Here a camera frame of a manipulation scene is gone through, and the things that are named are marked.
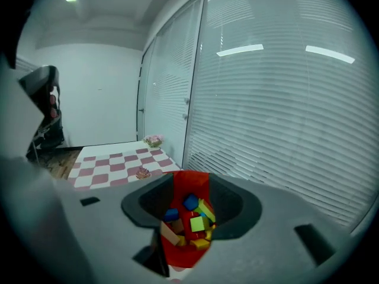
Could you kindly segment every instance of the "checkered tablecloth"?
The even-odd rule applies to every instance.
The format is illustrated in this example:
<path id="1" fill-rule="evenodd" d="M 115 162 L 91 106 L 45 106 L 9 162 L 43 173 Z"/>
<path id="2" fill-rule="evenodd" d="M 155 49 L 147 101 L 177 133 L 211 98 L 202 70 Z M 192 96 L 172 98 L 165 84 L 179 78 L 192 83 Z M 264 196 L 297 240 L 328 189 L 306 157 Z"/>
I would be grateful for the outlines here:
<path id="1" fill-rule="evenodd" d="M 68 181 L 77 190 L 104 188 L 138 180 L 142 166 L 152 175 L 180 170 L 162 149 L 137 149 L 105 156 L 77 158 Z"/>

